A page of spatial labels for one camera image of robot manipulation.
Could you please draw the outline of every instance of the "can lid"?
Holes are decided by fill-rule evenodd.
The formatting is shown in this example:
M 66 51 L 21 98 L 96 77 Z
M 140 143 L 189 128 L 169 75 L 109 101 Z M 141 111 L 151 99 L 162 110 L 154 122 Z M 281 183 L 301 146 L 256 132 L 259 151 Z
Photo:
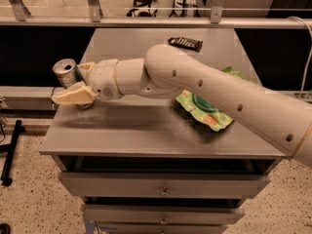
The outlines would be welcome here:
M 59 60 L 53 67 L 56 74 L 66 74 L 76 66 L 76 61 L 72 58 L 64 58 Z

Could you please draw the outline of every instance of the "drawer knob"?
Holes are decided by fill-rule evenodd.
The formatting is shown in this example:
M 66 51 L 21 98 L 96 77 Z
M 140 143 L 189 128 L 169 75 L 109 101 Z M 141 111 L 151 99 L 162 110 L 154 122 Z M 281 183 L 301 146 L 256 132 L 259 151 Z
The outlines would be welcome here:
M 170 195 L 170 192 L 167 191 L 167 188 L 164 187 L 163 191 L 160 193 L 160 195 L 162 195 L 163 197 L 166 197 L 166 196 L 169 196 Z
M 163 219 L 159 222 L 160 225 L 166 225 L 168 224 L 168 222 L 165 220 L 165 218 L 163 217 Z

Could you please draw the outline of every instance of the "white cable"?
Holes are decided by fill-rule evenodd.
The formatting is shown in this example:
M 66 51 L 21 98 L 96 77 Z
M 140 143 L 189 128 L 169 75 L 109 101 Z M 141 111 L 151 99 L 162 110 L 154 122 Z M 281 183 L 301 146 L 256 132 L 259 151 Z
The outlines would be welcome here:
M 289 17 L 289 19 L 290 20 L 301 21 L 306 26 L 306 28 L 309 30 L 310 37 L 311 37 L 311 42 L 312 42 L 312 30 L 311 30 L 311 27 L 309 26 L 309 24 L 304 19 L 301 19 L 299 17 Z M 302 79 L 302 83 L 301 83 L 301 89 L 300 89 L 300 93 L 299 93 L 299 98 L 301 98 L 301 95 L 302 95 L 302 92 L 303 92 L 303 88 L 304 88 L 304 84 L 305 84 L 305 80 L 306 80 L 306 75 L 308 73 L 308 68 L 309 68 L 311 57 L 312 57 L 312 43 L 311 43 L 309 57 L 308 57 L 307 62 L 305 63 L 305 67 L 304 67 L 303 79 Z

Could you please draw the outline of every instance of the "chip bag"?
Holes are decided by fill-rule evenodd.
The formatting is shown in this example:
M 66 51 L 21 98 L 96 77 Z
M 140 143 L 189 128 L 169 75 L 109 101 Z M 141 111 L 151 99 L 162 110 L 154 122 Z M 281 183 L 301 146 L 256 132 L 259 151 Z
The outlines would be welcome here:
M 233 71 L 230 66 L 224 68 L 222 71 L 245 80 L 242 72 Z M 183 91 L 176 100 L 186 111 L 190 112 L 197 121 L 208 125 L 215 132 L 225 129 L 233 122 L 232 118 L 215 108 L 209 102 L 186 90 Z

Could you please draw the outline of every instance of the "speckled floor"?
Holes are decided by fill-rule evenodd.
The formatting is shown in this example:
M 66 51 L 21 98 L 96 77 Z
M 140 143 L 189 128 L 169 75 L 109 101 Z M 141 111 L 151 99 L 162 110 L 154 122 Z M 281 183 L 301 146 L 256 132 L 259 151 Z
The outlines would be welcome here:
M 14 120 L 6 127 L 10 132 Z M 51 120 L 24 119 L 10 187 L 0 187 L 0 222 L 13 234 L 85 233 L 80 207 L 58 181 L 59 167 L 38 149 Z M 4 157 L 0 158 L 2 168 Z M 283 161 L 270 174 L 271 182 L 242 208 L 246 215 L 224 234 L 311 234 L 312 170 Z

